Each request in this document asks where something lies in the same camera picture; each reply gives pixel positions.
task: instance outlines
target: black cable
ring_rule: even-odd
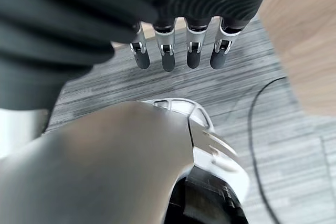
[[[253,130],[252,130],[252,116],[253,116],[253,109],[257,103],[258,97],[261,95],[261,93],[268,87],[270,86],[272,83],[279,81],[279,80],[283,80],[286,77],[280,77],[277,78],[271,82],[269,82],[268,84],[266,84],[254,97],[253,102],[251,104],[251,107],[249,109],[248,112],[248,118],[247,118],[247,132],[248,132],[248,143],[249,143],[249,149],[251,152],[251,156],[252,156],[252,160],[253,160],[253,168],[254,168],[254,173],[256,175],[257,178],[257,184],[258,184],[258,189],[259,189],[259,193],[261,195],[261,199],[265,204],[266,210],[268,212],[268,214],[270,215],[271,219],[273,220],[273,222],[275,224],[280,224],[280,221],[278,219],[278,217],[276,216],[276,214],[274,213],[272,207],[270,206],[268,199],[265,195],[264,192],[264,188],[263,185],[261,183],[261,179],[260,179],[260,174],[259,174],[259,169],[258,169],[258,164],[257,164],[257,160],[256,160],[256,154],[255,154],[255,150],[254,150],[254,143],[253,143]]]

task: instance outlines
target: gray carpet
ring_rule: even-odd
[[[250,174],[250,193],[244,203],[249,222],[271,223],[256,187],[247,143],[247,112],[257,91],[285,73],[259,21],[251,22],[241,34],[225,68],[211,69],[216,28],[217,24],[209,27],[197,69],[186,65],[182,30],[176,33],[176,68],[171,73],[161,67],[155,40],[147,44],[151,59],[147,70],[137,68],[129,47],[118,49],[114,59],[64,88],[50,129],[122,101],[193,99],[204,106],[217,133],[236,149]],[[306,117],[288,82],[282,80],[261,95],[253,125],[261,179],[282,223],[336,223],[336,143],[332,141],[336,121]]]

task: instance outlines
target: robotic hand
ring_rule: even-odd
[[[47,127],[64,84],[88,73],[94,64],[113,57],[111,41],[130,44],[138,66],[143,69],[149,66],[141,22],[153,24],[162,66],[164,70],[172,71],[175,65],[176,18],[184,17],[186,20],[187,64],[196,68],[208,24],[212,17],[220,16],[210,62],[214,69],[220,69],[237,36],[257,13],[261,2],[1,0],[0,222],[171,223],[178,217],[178,220],[187,218],[184,219],[187,222],[193,220],[205,224],[246,223],[239,203],[244,197],[239,196],[236,186],[243,183],[245,186],[242,188],[247,190],[247,176],[228,183],[229,176],[223,177],[221,172],[224,170],[227,174],[227,169],[232,169],[228,166],[231,162],[239,174],[246,173],[241,172],[235,152],[210,128],[199,130],[199,135],[195,136],[192,129],[194,121],[189,114],[181,119],[185,120],[181,121],[184,133],[174,135],[174,131],[168,129],[177,130],[174,122],[170,121],[176,116],[175,112],[165,113],[164,109],[159,109],[160,112],[147,113],[147,110],[153,110],[153,105],[142,111],[148,118],[157,120],[167,116],[167,122],[170,122],[163,123],[166,128],[162,124],[157,129],[150,127],[149,122],[153,120],[146,124],[147,135],[140,140],[158,141],[154,146],[156,149],[151,148],[149,142],[146,142],[147,145],[138,144],[139,149],[130,144],[137,139],[128,132],[129,129],[143,132],[139,127],[141,120],[132,120],[134,111],[130,108],[131,116],[127,116],[127,108],[122,109],[123,113],[118,108],[106,113],[97,112],[69,127],[47,133],[33,143],[30,141],[39,137]],[[124,129],[123,132],[116,127],[111,127],[114,131],[109,133],[104,131],[119,120],[127,126],[117,123],[120,129]],[[148,135],[158,129],[162,134],[157,134],[155,139]],[[89,138],[87,134],[90,131],[96,135],[89,134]],[[171,138],[181,141],[172,145],[169,143]],[[86,152],[86,146],[90,146],[92,152]],[[146,152],[142,146],[147,146],[150,151]],[[144,162],[141,153],[150,156],[150,162]],[[176,156],[180,159],[177,158],[177,163],[174,163],[172,160]],[[116,165],[120,163],[118,158],[124,158],[125,169]],[[164,165],[149,166],[158,162]],[[170,167],[178,170],[165,172]],[[153,191],[145,190],[145,185],[152,185],[149,177],[156,180]],[[97,186],[91,187],[91,181]],[[144,191],[136,189],[138,185],[142,185]],[[141,217],[146,213],[148,218]]]

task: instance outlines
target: black rubber fingertip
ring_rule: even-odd
[[[193,50],[192,52],[187,52],[187,64],[190,68],[197,68],[200,65],[201,53]]]
[[[150,61],[149,61],[149,56],[148,56],[148,51],[146,50],[146,52],[144,54],[142,54],[140,51],[138,51],[136,53],[136,55],[134,55],[136,64],[138,65],[139,68],[141,69],[147,69],[150,65]]]
[[[169,52],[165,52],[162,55],[162,67],[166,72],[171,72],[175,68],[175,55],[170,55]]]
[[[226,60],[226,54],[224,54],[223,50],[219,52],[212,51],[210,65],[213,69],[221,69],[224,66]]]

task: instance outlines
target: floor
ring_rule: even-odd
[[[57,103],[50,129],[97,109],[127,100],[183,97],[200,103],[217,134],[240,154],[251,177],[244,202],[249,223],[271,223],[256,187],[247,144],[247,112],[267,82],[285,76],[259,21],[251,22],[222,70],[209,58],[217,24],[211,24],[200,66],[186,65],[185,32],[176,32],[176,68],[164,72],[155,40],[147,44],[151,65],[137,68],[129,47],[109,62],[69,83]],[[306,116],[289,83],[267,88],[255,108],[254,139],[261,180],[281,223],[336,223],[336,119]]]

